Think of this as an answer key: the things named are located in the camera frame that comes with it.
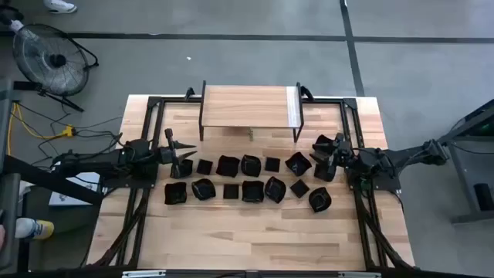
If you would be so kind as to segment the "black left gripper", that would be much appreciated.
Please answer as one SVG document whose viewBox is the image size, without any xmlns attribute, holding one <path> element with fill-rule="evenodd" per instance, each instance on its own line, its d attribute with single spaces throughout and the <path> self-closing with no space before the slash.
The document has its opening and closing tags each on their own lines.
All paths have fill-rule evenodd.
<svg viewBox="0 0 494 278">
<path fill-rule="evenodd" d="M 184 154 L 179 154 L 177 156 L 177 149 L 189 149 L 196 148 L 195 145 L 191 144 L 183 144 L 179 141 L 175 141 L 173 138 L 173 131 L 170 128 L 164 130 L 165 137 L 167 139 L 168 146 L 167 147 L 159 147 L 160 156 L 159 163 L 160 164 L 171 164 L 171 177 L 172 178 L 180 178 L 181 177 L 181 162 L 192 156 L 196 153 L 196 151 L 190 151 Z"/>
</svg>

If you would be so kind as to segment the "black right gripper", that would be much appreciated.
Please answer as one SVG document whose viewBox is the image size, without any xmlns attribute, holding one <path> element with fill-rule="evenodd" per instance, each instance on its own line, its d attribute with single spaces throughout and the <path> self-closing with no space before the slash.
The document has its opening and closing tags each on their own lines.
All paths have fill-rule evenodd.
<svg viewBox="0 0 494 278">
<path fill-rule="evenodd" d="M 317 164 L 326 164 L 327 178 L 332 181 L 335 177 L 337 167 L 345 168 L 351 162 L 354 153 L 352 145 L 349 141 L 345 140 L 342 133 L 338 133 L 334 140 L 329 139 L 325 135 L 321 134 L 314 144 L 315 151 L 332 151 L 331 155 L 323 154 L 319 152 L 313 152 L 310 157 Z"/>
</svg>

